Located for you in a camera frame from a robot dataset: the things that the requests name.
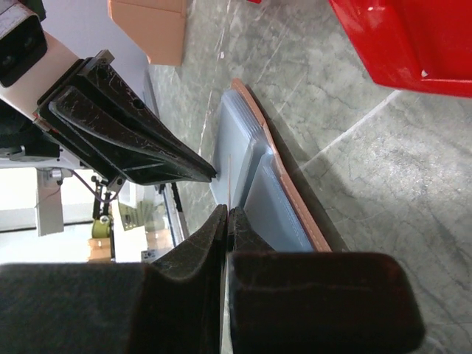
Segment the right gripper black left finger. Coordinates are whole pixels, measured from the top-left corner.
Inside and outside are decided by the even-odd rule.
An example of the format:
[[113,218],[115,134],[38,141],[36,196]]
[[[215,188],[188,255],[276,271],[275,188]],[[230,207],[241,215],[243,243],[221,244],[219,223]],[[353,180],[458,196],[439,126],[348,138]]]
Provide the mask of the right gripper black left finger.
[[152,263],[1,267],[3,353],[219,353],[228,210]]

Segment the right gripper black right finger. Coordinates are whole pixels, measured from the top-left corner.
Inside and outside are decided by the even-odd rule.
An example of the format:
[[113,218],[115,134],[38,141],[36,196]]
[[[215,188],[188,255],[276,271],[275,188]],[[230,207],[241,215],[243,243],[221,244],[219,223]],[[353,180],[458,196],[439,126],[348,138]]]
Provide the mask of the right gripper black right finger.
[[406,272],[372,252],[273,250],[229,213],[229,326],[235,353],[411,353],[426,326]]

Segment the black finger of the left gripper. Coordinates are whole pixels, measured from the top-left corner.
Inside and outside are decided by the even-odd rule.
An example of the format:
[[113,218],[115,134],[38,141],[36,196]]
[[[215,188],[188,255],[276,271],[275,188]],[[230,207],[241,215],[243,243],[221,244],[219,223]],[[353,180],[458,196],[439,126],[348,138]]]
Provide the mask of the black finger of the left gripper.
[[107,185],[209,183],[214,167],[187,147],[112,67],[108,50],[79,59],[38,100],[45,133]]

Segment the gold magnetic stripe card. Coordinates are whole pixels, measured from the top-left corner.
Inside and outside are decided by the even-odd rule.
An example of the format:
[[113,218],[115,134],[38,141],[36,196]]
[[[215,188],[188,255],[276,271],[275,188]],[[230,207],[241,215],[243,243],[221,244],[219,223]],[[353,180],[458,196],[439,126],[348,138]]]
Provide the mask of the gold magnetic stripe card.
[[232,185],[231,185],[231,175],[232,175],[232,156],[228,156],[228,211],[232,208]]

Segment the brown leather card holder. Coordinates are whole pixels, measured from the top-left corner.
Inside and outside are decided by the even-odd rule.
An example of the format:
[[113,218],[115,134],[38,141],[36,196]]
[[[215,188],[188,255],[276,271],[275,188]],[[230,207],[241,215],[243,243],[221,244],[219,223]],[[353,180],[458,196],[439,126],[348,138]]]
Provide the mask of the brown leather card holder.
[[241,79],[233,79],[223,93],[217,121],[212,159],[217,176],[210,184],[215,203],[228,203],[231,154],[232,208],[244,211],[250,227],[277,251],[329,252],[282,162],[267,119]]

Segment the red plastic bin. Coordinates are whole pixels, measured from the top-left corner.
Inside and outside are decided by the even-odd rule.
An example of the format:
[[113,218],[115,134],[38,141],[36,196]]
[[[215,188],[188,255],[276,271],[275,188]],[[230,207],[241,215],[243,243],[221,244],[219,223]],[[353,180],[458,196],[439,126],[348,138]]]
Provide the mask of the red plastic bin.
[[372,80],[471,97],[470,1],[331,1]]

